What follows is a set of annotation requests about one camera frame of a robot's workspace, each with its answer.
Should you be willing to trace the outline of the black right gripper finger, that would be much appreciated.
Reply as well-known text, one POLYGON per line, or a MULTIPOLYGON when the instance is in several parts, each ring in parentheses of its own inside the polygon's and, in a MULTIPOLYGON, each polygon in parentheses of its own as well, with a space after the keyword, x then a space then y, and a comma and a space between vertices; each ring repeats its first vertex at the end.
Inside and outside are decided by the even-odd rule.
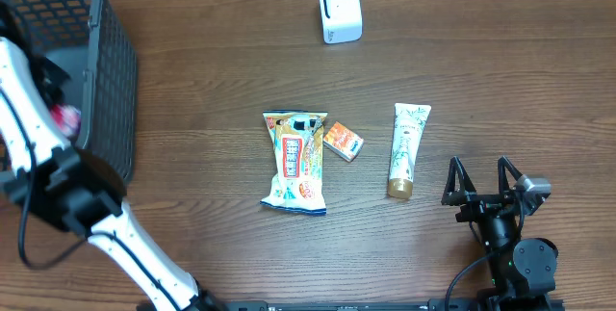
POLYGON ((457 156, 452 157, 449 161, 448 179, 441 203, 449 206, 461 206, 473 201, 476 196, 476 188, 461 160, 457 156))
POLYGON ((515 181, 518 181, 522 174, 511 163, 507 156, 501 156, 498 159, 498 177, 499 177, 499 193, 500 194, 513 194, 513 190, 510 187, 507 175, 510 174, 515 181))

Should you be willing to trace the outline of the white Pantene tube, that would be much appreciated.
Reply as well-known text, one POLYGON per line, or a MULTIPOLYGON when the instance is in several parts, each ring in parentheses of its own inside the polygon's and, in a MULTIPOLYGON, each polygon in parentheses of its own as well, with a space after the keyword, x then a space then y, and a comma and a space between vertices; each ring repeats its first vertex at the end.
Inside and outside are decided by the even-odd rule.
POLYGON ((430 105, 395 104, 395 121, 388 177, 388 196, 409 199, 414 168, 430 105))

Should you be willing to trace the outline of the orange tissue pack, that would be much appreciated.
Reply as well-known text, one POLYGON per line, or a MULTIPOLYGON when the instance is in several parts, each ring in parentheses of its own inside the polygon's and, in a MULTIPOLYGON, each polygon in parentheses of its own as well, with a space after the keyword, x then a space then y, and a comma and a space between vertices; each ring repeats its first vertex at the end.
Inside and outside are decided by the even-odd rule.
POLYGON ((364 139, 336 121, 325 134, 323 143, 347 162, 352 162, 360 153, 364 139))

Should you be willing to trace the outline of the yellow snack bag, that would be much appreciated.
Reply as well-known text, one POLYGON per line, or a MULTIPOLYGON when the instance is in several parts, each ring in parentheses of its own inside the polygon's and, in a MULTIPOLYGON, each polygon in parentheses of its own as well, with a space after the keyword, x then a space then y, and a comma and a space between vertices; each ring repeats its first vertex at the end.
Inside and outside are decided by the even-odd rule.
POLYGON ((326 214, 322 194, 323 132, 327 112, 263 112, 272 141, 276 173, 261 204, 312 216, 326 214))

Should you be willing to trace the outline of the red purple pad package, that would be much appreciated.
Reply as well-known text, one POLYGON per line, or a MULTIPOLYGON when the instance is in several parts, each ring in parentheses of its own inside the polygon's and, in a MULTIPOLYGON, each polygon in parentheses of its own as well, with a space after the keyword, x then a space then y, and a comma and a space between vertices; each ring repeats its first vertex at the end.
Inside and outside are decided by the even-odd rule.
POLYGON ((60 131, 69 139, 78 136, 81 128, 81 111, 68 104, 56 104, 50 110, 51 117, 60 131))

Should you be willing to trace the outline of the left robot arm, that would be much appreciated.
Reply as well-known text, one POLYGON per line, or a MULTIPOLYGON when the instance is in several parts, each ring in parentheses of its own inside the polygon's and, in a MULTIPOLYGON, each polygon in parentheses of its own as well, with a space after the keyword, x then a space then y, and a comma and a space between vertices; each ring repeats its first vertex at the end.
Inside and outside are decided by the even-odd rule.
POLYGON ((36 57, 7 4, 1 6, 1 135, 12 176, 2 188, 20 206, 17 249, 29 269, 46 270, 66 254, 35 264, 27 257, 29 215, 114 260, 148 296, 156 310, 222 310, 224 304, 177 266, 141 227, 128 202, 123 179, 104 160, 74 146, 51 116, 47 76, 66 73, 36 57))

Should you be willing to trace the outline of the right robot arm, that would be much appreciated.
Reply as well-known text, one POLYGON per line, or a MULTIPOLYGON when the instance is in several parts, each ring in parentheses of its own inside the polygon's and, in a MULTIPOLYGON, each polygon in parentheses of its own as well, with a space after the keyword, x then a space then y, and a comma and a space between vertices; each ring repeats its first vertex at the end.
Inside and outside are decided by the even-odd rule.
POLYGON ((480 194, 457 157, 449 173, 441 203, 455 206, 459 222, 467 223, 484 255, 477 258, 449 284, 441 310, 562 310, 561 300, 550 300, 555 290, 558 249, 545 238, 524 238, 526 219, 543 205, 552 184, 543 176, 521 173, 511 161, 498 160, 498 191, 480 194), (455 286, 482 264, 490 270, 492 287, 475 298, 453 298, 455 286))

